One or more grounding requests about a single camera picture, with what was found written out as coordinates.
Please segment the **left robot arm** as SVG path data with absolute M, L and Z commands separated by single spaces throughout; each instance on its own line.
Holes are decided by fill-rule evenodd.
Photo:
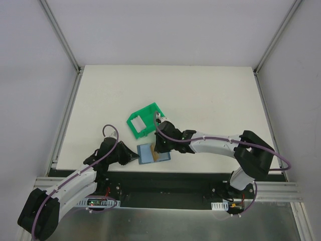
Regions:
M 54 186 L 34 189 L 18 218 L 18 225 L 34 239 L 48 239 L 59 221 L 87 196 L 107 197 L 107 171 L 111 164 L 126 165 L 139 158 L 123 141 L 106 137 L 100 147 L 72 174 Z

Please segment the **gold patterned credit card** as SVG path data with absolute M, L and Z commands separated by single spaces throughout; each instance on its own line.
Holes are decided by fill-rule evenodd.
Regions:
M 151 151 L 152 159 L 153 159 L 153 162 L 157 162 L 159 160 L 159 153 L 154 149 L 155 149 L 155 144 L 151 144 L 150 151 Z

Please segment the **blue leather card holder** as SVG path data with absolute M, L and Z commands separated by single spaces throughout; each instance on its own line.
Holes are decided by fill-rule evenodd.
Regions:
M 167 153 L 159 153 L 159 160 L 157 162 L 153 162 L 151 151 L 150 151 L 151 144 L 153 144 L 153 143 L 148 143 L 148 144 L 143 144 L 143 145 L 137 146 L 137 152 L 139 155 L 138 162 L 140 165 L 171 160 L 170 152 L 167 152 Z

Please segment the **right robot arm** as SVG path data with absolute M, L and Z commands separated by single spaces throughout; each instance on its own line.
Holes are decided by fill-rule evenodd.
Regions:
M 233 158 L 239 168 L 233 171 L 226 184 L 215 187 L 217 195 L 225 200 L 239 197 L 248 184 L 267 177 L 274 149 L 252 131 L 232 137 L 215 137 L 195 131 L 181 132 L 170 121 L 156 121 L 157 153 L 172 150 L 182 154 L 210 153 Z

